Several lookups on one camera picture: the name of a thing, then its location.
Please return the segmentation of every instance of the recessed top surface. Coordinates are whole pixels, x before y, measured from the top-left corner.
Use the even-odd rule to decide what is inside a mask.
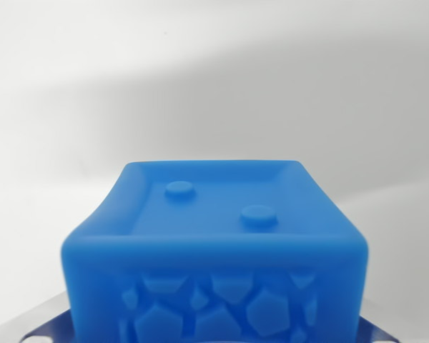
[[[296,161],[131,163],[77,230],[139,237],[349,232],[356,229]]]

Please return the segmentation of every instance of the white background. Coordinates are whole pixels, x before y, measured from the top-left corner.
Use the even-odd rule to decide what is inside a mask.
[[[429,1],[0,1],[0,324],[158,159],[300,160],[368,238],[365,296],[429,338]]]

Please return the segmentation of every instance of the hexagonal texture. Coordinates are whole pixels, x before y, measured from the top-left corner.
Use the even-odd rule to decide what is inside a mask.
[[[230,304],[238,304],[252,288],[252,274],[212,275],[213,291]]]
[[[127,309],[136,309],[138,305],[137,291],[132,287],[127,291],[122,292],[122,301],[126,305]]]
[[[143,277],[143,283],[149,291],[155,293],[175,293],[184,284],[187,277]]]
[[[315,280],[313,272],[290,272],[291,280],[298,289],[305,289]]]
[[[340,343],[367,245],[296,161],[163,161],[128,164],[62,258],[78,343]]]
[[[190,300],[192,308],[196,311],[203,309],[208,304],[208,301],[207,295],[199,288],[195,289]]]
[[[285,331],[290,327],[288,300],[263,289],[247,306],[247,318],[262,337]]]
[[[307,300],[303,304],[303,311],[305,314],[305,321],[309,327],[312,327],[316,324],[316,315],[317,315],[317,298],[315,295],[311,299]]]
[[[302,330],[301,327],[296,327],[292,333],[290,338],[290,343],[306,343],[307,334]]]
[[[219,307],[196,319],[196,342],[236,341],[241,338],[242,328],[225,307]]]
[[[138,342],[175,343],[182,335],[183,319],[171,310],[154,305],[135,322]]]

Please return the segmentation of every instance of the metal build plate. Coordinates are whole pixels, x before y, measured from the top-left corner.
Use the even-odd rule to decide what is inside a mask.
[[[399,342],[361,317],[356,343]],[[0,343],[76,343],[66,294],[0,326]]]
[[[75,343],[72,318],[66,311],[46,324],[25,335],[23,343]],[[399,342],[390,334],[360,318],[356,343]]]

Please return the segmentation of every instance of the blue cube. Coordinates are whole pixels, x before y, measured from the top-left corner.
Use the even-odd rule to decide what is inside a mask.
[[[77,343],[353,343],[367,258],[296,161],[128,164],[62,248]]]

